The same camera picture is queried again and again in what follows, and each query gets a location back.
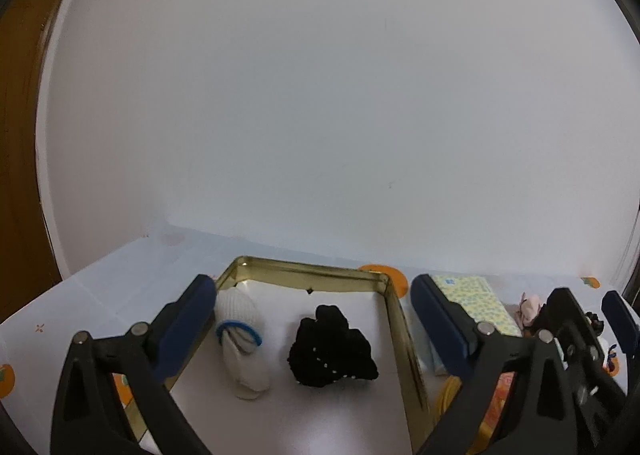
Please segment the dark purple scrunchie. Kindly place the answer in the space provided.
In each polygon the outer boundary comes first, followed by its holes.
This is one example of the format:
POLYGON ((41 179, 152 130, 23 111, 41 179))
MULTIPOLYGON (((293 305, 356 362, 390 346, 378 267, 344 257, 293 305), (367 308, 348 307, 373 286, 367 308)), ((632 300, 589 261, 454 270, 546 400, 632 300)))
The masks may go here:
POLYGON ((600 319, 597 313, 586 312, 585 313, 588 324, 590 325, 593 334, 596 337, 600 337, 603 334, 605 323, 600 319))

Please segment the blue cord orange toy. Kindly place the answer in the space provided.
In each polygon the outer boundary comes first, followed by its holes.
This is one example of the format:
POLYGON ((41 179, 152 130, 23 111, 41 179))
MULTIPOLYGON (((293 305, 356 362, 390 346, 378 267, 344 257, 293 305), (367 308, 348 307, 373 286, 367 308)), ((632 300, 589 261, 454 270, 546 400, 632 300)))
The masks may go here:
POLYGON ((606 354, 605 369, 611 375, 615 376, 620 371, 620 360, 617 358, 617 345, 611 345, 606 354))

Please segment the white sock with blue band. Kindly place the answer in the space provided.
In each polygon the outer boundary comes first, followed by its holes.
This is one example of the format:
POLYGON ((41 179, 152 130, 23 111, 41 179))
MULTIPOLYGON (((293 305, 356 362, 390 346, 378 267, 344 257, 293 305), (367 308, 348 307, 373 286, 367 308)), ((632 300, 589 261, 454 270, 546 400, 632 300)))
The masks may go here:
POLYGON ((232 287, 218 293, 215 317, 215 335, 235 395, 246 401, 259 399, 270 389, 269 369, 262 352, 262 313, 246 291, 232 287))

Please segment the small pink plush toy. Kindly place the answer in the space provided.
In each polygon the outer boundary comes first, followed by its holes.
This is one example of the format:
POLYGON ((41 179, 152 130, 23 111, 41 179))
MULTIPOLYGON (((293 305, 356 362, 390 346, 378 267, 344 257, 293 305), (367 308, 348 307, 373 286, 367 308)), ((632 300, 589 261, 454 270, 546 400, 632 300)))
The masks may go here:
POLYGON ((520 303, 515 312, 515 320, 522 331, 529 328, 535 322, 542 307, 538 295, 528 295, 522 293, 520 303))

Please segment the black knitted cloth white dots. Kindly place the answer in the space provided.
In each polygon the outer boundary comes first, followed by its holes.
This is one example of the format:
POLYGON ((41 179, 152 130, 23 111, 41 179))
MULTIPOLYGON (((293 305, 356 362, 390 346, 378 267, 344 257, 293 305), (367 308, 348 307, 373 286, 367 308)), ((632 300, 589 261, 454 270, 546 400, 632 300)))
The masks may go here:
POLYGON ((300 385, 311 388, 378 378, 369 340, 336 305, 318 305, 314 317, 300 320, 288 367, 300 385))

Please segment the yellow patterned tissue pack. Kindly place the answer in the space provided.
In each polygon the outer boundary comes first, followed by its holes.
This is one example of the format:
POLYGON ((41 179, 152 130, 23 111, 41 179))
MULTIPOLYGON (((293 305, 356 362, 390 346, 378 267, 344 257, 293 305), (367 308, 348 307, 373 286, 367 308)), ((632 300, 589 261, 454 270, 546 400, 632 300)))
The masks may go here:
POLYGON ((489 323, 503 336, 521 337, 520 328, 482 276, 430 275, 446 298, 459 303, 475 325, 489 323))

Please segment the gold rectangular tin tray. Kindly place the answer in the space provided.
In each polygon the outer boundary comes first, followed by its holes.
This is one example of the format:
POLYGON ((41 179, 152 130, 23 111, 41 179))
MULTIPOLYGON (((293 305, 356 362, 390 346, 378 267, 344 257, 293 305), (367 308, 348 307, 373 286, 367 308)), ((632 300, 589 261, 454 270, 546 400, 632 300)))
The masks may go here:
POLYGON ((262 314, 269 389, 237 397, 213 328, 166 386, 214 454, 413 454, 430 431, 404 310, 378 272, 239 257, 217 279, 262 314))

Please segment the brown wooden door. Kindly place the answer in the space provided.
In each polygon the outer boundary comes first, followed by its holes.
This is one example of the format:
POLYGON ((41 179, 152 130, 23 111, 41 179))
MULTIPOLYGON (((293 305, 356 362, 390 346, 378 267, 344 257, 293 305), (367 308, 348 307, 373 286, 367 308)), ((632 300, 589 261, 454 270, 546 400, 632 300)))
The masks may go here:
POLYGON ((1 318, 61 280, 44 219, 36 122, 62 0, 1 0, 1 318))

